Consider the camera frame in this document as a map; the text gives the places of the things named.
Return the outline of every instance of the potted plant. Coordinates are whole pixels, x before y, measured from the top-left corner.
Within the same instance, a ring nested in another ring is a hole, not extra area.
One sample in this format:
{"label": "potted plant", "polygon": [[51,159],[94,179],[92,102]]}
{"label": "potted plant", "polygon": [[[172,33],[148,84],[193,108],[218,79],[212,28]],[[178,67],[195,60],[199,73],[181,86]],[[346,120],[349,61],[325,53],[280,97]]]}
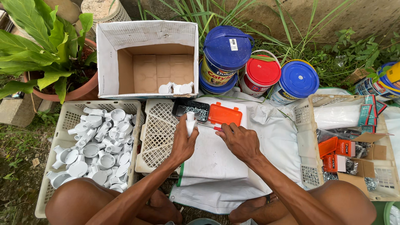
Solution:
{"label": "potted plant", "polygon": [[56,15],[58,6],[52,10],[43,0],[0,1],[15,23],[41,45],[0,30],[0,73],[18,76],[24,72],[25,81],[8,82],[0,89],[0,98],[22,91],[61,104],[96,99],[96,44],[85,39],[93,14],[79,16],[78,36],[70,22]]}

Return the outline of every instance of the orange lid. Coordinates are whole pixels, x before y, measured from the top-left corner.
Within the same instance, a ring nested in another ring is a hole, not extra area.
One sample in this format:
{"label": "orange lid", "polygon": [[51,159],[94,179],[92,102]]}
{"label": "orange lid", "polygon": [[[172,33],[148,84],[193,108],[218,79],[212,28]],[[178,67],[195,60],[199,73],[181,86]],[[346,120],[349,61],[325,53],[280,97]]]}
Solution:
{"label": "orange lid", "polygon": [[318,144],[320,150],[320,158],[332,153],[338,147],[338,137],[332,137],[324,142]]}
{"label": "orange lid", "polygon": [[208,121],[212,124],[230,124],[235,123],[240,126],[240,121],[242,119],[242,112],[239,111],[238,107],[233,109],[221,106],[220,102],[210,105],[210,112],[208,114]]}

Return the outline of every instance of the concrete block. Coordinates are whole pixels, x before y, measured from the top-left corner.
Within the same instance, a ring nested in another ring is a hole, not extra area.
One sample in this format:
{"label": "concrete block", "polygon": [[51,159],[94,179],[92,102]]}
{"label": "concrete block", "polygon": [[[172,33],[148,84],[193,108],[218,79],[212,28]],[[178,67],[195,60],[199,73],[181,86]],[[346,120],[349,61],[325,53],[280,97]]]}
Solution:
{"label": "concrete block", "polygon": [[56,105],[57,105],[58,103],[59,103],[59,102],[52,102],[52,101],[43,99],[42,103],[41,103],[40,106],[39,106],[38,111],[44,112],[44,111],[50,109],[49,112],[50,112],[50,113],[54,113],[54,108],[56,107]]}
{"label": "concrete block", "polygon": [[35,116],[31,95],[38,109],[42,99],[34,94],[25,94],[23,99],[3,99],[0,104],[0,123],[28,126]]}

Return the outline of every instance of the black tray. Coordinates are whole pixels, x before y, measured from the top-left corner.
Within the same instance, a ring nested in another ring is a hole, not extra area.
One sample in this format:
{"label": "black tray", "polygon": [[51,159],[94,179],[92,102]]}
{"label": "black tray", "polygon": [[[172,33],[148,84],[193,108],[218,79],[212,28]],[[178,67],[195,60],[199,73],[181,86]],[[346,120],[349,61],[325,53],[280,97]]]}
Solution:
{"label": "black tray", "polygon": [[186,112],[192,111],[194,112],[194,117],[199,122],[207,122],[208,120],[208,113],[210,111],[210,105],[207,103],[196,102],[185,98],[177,98],[174,102],[174,107],[172,109],[171,114],[174,117],[180,117]]}

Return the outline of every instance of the leg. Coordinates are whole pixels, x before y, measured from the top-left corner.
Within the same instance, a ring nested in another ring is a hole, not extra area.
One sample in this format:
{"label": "leg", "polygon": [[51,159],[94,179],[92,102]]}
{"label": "leg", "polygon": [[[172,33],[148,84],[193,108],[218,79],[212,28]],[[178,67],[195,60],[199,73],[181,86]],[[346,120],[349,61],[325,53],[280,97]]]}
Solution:
{"label": "leg", "polygon": [[[120,193],[104,188],[92,179],[79,178],[60,186],[46,205],[46,216],[51,224],[85,224]],[[174,204],[161,192],[156,191],[151,199],[160,204],[145,205],[133,224],[165,224],[182,222],[182,216]]]}
{"label": "leg", "polygon": [[[348,182],[328,181],[308,192],[346,224],[371,224],[376,218],[374,205],[360,189]],[[230,221],[242,223],[252,218],[258,225],[297,224],[281,201],[262,205],[260,198],[257,199],[258,201],[250,200],[253,203],[252,206],[248,205],[249,200],[243,203],[246,203],[247,210],[243,210],[241,207],[243,204],[233,210],[229,215]],[[349,207],[353,211],[350,215],[347,210],[344,210],[350,209]]]}

